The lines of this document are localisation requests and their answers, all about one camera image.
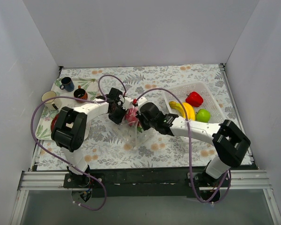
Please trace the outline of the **pink fake fruit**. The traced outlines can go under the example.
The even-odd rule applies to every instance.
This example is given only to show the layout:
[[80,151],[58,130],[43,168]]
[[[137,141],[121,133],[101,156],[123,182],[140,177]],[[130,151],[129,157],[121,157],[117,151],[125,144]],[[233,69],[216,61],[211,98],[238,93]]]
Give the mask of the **pink fake fruit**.
[[125,120],[130,127],[136,127],[137,131],[142,133],[141,124],[138,118],[136,117],[137,112],[138,112],[137,107],[130,108],[125,115]]

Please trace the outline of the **clear zip top bag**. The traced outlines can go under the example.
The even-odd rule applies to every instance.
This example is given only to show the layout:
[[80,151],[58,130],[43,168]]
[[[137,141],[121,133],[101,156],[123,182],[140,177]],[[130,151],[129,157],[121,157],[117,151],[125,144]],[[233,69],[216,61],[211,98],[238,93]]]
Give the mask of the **clear zip top bag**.
[[118,134],[123,138],[126,144],[129,144],[133,149],[139,148],[146,141],[150,140],[153,136],[153,130],[149,129],[144,131],[142,128],[142,133],[137,131],[136,127],[130,127],[125,117],[119,125],[116,125]]

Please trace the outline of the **yellow fake banana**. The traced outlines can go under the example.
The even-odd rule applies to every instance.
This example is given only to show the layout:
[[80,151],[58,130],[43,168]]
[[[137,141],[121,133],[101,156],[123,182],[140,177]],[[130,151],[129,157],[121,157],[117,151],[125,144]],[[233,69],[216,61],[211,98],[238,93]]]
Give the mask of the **yellow fake banana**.
[[195,110],[190,104],[186,102],[180,104],[179,102],[170,101],[169,106],[171,109],[178,110],[183,118],[187,118],[189,120],[196,120]]

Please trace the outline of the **red fake bell pepper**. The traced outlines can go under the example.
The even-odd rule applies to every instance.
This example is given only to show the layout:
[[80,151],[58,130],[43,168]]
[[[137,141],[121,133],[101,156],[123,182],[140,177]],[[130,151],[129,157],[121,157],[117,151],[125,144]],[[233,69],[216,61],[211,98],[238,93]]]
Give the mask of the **red fake bell pepper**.
[[193,91],[187,96],[187,98],[185,99],[185,102],[190,104],[193,107],[200,107],[203,104],[204,100],[199,95],[199,93]]

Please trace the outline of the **green fake apple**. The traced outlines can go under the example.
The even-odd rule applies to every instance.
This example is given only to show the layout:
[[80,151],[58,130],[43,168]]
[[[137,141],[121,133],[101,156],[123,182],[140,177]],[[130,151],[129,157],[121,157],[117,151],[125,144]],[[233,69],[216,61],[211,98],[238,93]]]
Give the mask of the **green fake apple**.
[[196,121],[208,123],[211,118],[211,114],[206,109],[199,109],[196,113],[195,118],[196,118]]

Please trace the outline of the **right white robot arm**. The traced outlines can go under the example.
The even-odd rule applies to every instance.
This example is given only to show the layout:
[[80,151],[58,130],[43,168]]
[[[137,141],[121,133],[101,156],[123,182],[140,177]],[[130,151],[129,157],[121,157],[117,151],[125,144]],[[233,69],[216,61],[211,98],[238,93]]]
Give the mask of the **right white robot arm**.
[[144,130],[153,128],[162,135],[188,137],[213,145],[217,156],[198,176],[207,186],[215,185],[228,169],[239,167],[251,145],[249,138],[230,120],[220,124],[186,120],[177,114],[163,114],[153,103],[145,103],[136,117]]

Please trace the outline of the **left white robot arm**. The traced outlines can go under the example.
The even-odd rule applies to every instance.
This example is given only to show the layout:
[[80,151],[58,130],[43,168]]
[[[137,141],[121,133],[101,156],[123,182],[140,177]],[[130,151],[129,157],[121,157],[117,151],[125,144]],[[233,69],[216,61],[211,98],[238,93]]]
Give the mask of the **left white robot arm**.
[[109,94],[97,97],[94,103],[86,103],[75,108],[65,106],[60,110],[51,138],[65,154],[69,162],[67,168],[70,178],[79,187],[84,188],[90,183],[90,175],[87,173],[89,166],[81,150],[87,123],[107,114],[112,122],[120,124],[128,110],[123,107],[125,102],[124,93],[111,88]]

